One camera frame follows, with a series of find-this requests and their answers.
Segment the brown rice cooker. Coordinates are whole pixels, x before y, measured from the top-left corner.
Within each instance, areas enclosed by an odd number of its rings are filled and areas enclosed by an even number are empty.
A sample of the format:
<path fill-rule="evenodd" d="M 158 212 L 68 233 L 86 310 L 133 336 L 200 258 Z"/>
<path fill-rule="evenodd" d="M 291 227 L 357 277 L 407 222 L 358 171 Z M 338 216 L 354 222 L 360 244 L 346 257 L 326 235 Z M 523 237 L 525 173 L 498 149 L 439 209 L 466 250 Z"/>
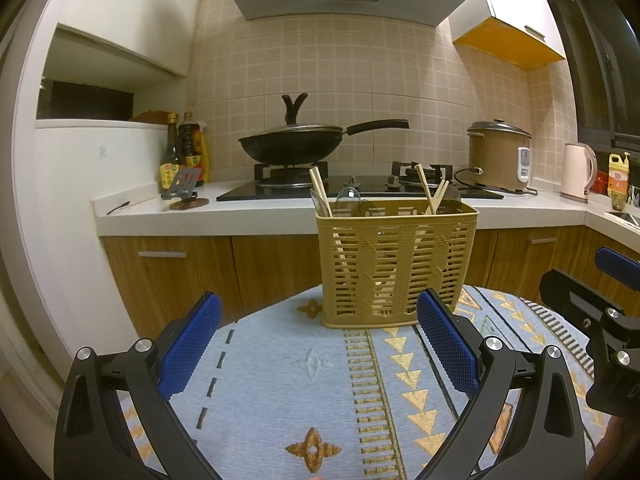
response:
<path fill-rule="evenodd" d="M 468 188 L 514 194 L 529 193 L 532 178 L 532 135 L 502 119 L 479 120 L 466 130 L 468 164 L 454 180 Z"/>

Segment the red label sauce bottle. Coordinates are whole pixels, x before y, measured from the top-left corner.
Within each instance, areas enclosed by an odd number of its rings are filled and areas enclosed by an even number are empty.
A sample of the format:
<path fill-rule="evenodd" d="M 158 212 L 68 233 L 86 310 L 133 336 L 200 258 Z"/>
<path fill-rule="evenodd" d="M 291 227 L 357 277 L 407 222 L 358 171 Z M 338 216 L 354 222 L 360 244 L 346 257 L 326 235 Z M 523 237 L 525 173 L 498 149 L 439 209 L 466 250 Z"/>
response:
<path fill-rule="evenodd" d="M 196 186 L 204 185 L 204 169 L 202 161 L 202 132 L 201 127 L 194 120 L 193 114 L 188 110 L 183 115 L 179 126 L 181 153 L 189 169 L 198 169 L 198 182 Z"/>

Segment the dark window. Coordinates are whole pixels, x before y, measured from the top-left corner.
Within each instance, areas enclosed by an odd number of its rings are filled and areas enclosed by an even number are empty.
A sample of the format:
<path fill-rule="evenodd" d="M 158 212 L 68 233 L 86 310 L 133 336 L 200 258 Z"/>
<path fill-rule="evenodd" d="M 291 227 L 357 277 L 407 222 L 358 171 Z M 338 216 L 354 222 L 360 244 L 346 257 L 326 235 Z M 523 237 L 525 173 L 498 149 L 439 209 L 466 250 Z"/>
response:
<path fill-rule="evenodd" d="M 570 66 L 578 139 L 639 151 L 639 40 L 614 0 L 549 0 Z"/>

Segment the black gas stove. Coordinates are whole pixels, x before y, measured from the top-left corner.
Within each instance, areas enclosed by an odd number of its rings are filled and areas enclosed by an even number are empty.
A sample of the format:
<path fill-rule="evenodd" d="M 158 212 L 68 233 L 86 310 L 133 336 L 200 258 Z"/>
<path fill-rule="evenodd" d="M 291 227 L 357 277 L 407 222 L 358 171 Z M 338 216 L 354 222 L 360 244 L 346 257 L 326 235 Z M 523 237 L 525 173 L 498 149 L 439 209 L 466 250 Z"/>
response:
<path fill-rule="evenodd" d="M 344 188 L 354 188 L 362 197 L 424 197 L 421 181 L 416 171 L 416 162 L 392 162 L 390 173 L 382 176 L 338 176 L 329 173 L 327 162 L 316 162 L 320 170 L 324 189 L 329 198 L 335 198 Z M 218 202 L 237 200 L 288 200 L 309 198 L 312 189 L 309 170 L 304 166 L 254 166 L 254 180 L 242 184 L 217 197 Z M 432 194 L 439 183 L 449 182 L 447 197 L 474 198 L 474 200 L 502 200 L 503 196 L 482 188 L 454 183 L 454 170 L 450 165 L 427 165 L 424 174 Z"/>

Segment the pink electric kettle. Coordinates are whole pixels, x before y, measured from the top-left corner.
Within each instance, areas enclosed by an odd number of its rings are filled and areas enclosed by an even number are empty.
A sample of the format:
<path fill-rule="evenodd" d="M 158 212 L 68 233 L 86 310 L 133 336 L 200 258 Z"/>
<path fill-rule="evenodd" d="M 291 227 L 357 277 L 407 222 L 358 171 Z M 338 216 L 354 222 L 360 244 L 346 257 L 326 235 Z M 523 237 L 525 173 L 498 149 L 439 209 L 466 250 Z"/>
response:
<path fill-rule="evenodd" d="M 597 171 L 597 156 L 589 145 L 567 143 L 563 153 L 561 196 L 575 202 L 588 203 Z"/>

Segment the kitchen sink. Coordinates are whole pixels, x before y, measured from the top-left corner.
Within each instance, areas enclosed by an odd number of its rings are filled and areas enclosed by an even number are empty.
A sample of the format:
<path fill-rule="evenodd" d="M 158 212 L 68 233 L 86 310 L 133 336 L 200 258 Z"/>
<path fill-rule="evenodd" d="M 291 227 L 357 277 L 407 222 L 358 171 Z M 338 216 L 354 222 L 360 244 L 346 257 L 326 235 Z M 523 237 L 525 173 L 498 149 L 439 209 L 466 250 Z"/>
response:
<path fill-rule="evenodd" d="M 604 214 L 610 219 L 622 222 L 625 226 L 629 226 L 636 230 L 640 229 L 639 217 L 631 214 L 630 212 L 611 210 L 605 211 Z"/>

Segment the dark soy sauce bottle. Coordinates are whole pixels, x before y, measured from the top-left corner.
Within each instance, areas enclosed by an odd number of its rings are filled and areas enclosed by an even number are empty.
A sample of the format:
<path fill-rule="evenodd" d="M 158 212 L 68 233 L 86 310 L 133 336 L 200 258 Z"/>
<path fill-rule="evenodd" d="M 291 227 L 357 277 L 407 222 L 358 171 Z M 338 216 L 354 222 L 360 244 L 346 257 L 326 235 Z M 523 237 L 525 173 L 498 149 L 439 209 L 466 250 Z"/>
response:
<path fill-rule="evenodd" d="M 160 159 L 160 188 L 163 191 L 170 189 L 176 174 L 181 169 L 180 152 L 177 145 L 177 122 L 178 115 L 169 113 L 166 148 Z"/>

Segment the black phone stand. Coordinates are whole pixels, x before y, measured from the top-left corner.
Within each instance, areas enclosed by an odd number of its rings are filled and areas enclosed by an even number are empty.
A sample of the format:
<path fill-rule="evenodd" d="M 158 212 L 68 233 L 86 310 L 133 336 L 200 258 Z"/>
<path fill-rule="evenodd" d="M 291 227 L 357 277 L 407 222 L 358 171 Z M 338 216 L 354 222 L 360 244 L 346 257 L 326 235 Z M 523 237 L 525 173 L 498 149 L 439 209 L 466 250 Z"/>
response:
<path fill-rule="evenodd" d="M 209 204 L 209 199 L 198 196 L 195 191 L 200 168 L 180 169 L 171 182 L 168 190 L 160 194 L 162 200 L 169 200 L 169 209 L 174 211 L 185 211 Z"/>

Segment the yellow bottle behind sauces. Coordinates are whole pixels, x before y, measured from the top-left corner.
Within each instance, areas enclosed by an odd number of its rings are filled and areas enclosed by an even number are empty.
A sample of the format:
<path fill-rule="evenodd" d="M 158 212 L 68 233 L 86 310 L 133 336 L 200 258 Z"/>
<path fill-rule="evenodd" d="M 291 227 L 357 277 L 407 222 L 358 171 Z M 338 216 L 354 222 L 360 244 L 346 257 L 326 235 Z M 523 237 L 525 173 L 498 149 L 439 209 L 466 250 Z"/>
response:
<path fill-rule="evenodd" d="M 210 181 L 210 159 L 207 143 L 207 124 L 206 122 L 199 122 L 198 126 L 201 131 L 201 162 L 203 166 L 203 181 L 208 183 Z"/>

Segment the patterned blue table mat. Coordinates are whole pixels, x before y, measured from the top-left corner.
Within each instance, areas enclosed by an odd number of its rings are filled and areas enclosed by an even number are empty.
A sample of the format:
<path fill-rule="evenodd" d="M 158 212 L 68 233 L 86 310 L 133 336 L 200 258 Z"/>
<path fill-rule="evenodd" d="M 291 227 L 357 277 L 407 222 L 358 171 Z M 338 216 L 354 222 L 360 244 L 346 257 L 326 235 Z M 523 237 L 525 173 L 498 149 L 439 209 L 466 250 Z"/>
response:
<path fill-rule="evenodd" d="M 332 330 L 312 288 L 216 330 L 169 401 L 226 479 L 413 479 L 462 415 L 419 326 Z"/>

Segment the white orange wall cabinet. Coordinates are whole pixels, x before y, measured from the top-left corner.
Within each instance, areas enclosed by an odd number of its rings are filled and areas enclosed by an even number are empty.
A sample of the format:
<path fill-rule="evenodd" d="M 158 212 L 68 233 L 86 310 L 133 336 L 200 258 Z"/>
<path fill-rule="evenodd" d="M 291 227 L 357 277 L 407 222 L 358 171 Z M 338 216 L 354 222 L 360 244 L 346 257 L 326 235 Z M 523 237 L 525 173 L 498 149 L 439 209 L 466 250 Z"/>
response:
<path fill-rule="evenodd" d="M 565 51 L 547 0 L 465 0 L 450 14 L 451 39 L 532 70 L 563 61 Z"/>

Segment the clear spoon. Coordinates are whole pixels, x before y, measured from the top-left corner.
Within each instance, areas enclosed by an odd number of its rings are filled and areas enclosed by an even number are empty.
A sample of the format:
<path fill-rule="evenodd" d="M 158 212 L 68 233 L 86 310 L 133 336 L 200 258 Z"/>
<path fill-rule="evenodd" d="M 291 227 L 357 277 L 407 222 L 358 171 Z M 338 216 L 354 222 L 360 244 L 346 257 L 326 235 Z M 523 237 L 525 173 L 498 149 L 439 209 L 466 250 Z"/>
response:
<path fill-rule="evenodd" d="M 362 198 L 353 186 L 345 186 L 337 194 L 332 206 L 332 212 L 337 217 L 359 217 L 361 214 Z"/>

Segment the single wooden chopstick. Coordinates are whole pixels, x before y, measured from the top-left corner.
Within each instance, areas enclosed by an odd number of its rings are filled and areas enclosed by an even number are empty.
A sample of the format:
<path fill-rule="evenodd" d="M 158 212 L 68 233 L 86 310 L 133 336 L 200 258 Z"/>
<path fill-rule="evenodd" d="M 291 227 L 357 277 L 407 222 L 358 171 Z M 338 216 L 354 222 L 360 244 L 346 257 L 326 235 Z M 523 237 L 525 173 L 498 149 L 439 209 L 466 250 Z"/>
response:
<path fill-rule="evenodd" d="M 428 182 L 424 174 L 423 166 L 422 164 L 420 164 L 420 162 L 416 164 L 416 174 L 418 175 L 423 191 L 427 198 L 428 211 L 430 212 L 430 214 L 436 214 L 436 208 L 434 207 L 433 196 L 432 196 L 430 187 L 428 186 Z"/>

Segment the short wooden chopstick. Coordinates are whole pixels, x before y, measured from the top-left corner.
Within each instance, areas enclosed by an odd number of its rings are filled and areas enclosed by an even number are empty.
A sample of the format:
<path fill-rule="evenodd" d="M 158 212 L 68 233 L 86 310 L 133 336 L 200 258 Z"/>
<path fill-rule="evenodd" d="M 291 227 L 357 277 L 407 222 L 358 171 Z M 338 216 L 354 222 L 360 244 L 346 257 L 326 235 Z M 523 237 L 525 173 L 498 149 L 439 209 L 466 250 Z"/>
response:
<path fill-rule="evenodd" d="M 436 192 L 434 193 L 434 195 L 431 198 L 431 208 L 432 208 L 432 213 L 433 214 L 437 214 L 438 208 L 440 203 L 442 202 L 442 199 L 444 198 L 446 192 L 447 192 L 447 188 L 449 186 L 449 181 L 444 179 L 441 180 L 439 182 L 439 186 L 436 190 Z"/>

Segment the beige slotted utensil basket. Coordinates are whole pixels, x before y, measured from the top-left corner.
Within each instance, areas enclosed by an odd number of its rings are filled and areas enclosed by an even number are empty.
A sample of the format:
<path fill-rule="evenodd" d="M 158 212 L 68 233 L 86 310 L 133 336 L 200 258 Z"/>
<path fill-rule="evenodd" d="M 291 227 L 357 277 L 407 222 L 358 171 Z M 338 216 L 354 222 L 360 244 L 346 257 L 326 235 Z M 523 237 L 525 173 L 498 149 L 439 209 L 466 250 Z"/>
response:
<path fill-rule="evenodd" d="M 416 302 L 433 289 L 449 309 L 460 297 L 480 213 L 443 200 L 430 214 L 427 200 L 372 200 L 360 217 L 317 220 L 340 234 L 349 264 L 347 287 L 336 287 L 322 258 L 322 323 L 331 328 L 416 324 Z"/>

